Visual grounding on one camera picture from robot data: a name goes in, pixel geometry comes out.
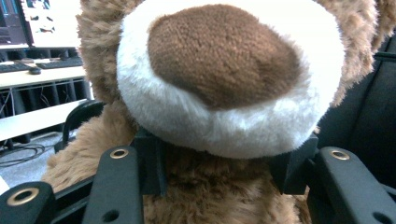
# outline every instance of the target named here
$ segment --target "brown teddy bear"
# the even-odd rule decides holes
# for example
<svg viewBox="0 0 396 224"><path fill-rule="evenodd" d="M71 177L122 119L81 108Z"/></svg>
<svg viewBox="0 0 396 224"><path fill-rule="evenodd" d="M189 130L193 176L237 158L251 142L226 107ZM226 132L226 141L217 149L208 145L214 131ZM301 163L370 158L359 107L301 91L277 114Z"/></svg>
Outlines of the brown teddy bear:
<svg viewBox="0 0 396 224"><path fill-rule="evenodd" d="M394 0L81 0L81 56L103 113L52 156L59 191L139 126L172 144L146 223L309 223L268 157L298 148L372 70Z"/></svg>

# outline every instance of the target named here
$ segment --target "keyboard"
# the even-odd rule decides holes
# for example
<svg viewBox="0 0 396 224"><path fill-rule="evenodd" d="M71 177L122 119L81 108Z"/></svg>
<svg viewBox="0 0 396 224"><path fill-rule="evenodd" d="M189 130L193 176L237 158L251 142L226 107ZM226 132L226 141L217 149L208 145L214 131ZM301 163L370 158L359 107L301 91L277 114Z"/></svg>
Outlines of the keyboard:
<svg viewBox="0 0 396 224"><path fill-rule="evenodd" d="M35 65L42 69L78 67L78 66L82 66L82 60L80 58L73 58L73 59L68 59L65 61L52 61L50 63L36 63Z"/></svg>
<svg viewBox="0 0 396 224"><path fill-rule="evenodd" d="M27 71L31 66L24 63L0 64L0 73Z"/></svg>

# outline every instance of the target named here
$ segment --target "teddy bear snout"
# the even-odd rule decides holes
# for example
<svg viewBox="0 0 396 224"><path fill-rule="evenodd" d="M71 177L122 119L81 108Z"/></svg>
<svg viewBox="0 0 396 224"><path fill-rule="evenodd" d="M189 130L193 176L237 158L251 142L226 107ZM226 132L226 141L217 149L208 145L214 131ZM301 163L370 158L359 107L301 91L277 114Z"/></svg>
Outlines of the teddy bear snout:
<svg viewBox="0 0 396 224"><path fill-rule="evenodd" d="M214 110L274 100L301 74L286 41L248 12L225 5L159 18L149 30L148 56L156 76Z"/></svg>

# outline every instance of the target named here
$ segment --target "black chair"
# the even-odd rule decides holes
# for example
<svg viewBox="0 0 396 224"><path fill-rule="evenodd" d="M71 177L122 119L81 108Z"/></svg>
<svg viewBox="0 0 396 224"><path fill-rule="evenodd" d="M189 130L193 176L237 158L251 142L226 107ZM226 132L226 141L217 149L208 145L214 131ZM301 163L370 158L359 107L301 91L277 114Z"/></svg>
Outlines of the black chair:
<svg viewBox="0 0 396 224"><path fill-rule="evenodd" d="M67 147L67 144L74 140L74 137L70 137L70 131L78 128L83 122L99 116L104 106L105 104L102 102L87 100L74 108L67 116L66 122L64 123L62 141L54 146L55 153Z"/></svg>

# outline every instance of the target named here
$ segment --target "white desk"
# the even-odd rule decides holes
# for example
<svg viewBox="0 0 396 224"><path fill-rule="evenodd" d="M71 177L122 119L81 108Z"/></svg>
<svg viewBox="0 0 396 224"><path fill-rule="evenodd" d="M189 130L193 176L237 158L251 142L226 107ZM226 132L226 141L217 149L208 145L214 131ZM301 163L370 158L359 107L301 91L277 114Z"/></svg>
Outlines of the white desk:
<svg viewBox="0 0 396 224"><path fill-rule="evenodd" d="M0 73L0 90L27 85L44 84L85 77L82 67L42 69L41 75L30 75L27 71ZM65 122L67 115L85 100L51 106L36 111L0 119L0 141Z"/></svg>

